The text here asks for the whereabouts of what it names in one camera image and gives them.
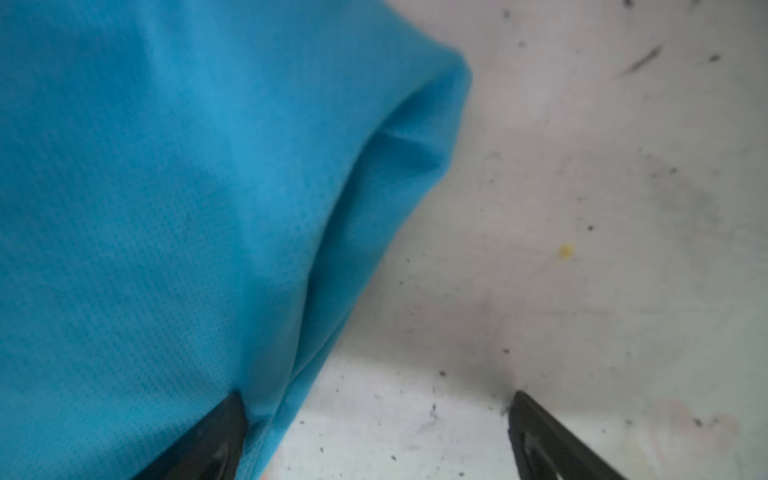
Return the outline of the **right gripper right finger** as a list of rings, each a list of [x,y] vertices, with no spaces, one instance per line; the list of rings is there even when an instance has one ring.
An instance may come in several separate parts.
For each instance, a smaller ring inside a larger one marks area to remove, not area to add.
[[[625,480],[526,392],[515,393],[508,438],[522,480]]]

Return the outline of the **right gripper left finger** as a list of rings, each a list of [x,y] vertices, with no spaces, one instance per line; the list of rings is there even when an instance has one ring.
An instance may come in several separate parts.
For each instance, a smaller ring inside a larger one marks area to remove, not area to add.
[[[231,392],[134,480],[234,480],[248,420],[238,391]]]

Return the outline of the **blue t shirt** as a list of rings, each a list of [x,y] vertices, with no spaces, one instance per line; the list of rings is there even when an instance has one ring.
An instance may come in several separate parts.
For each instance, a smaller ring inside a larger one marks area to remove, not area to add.
[[[131,479],[238,395],[257,479],[449,166],[470,70],[382,1],[1,5],[1,475]]]

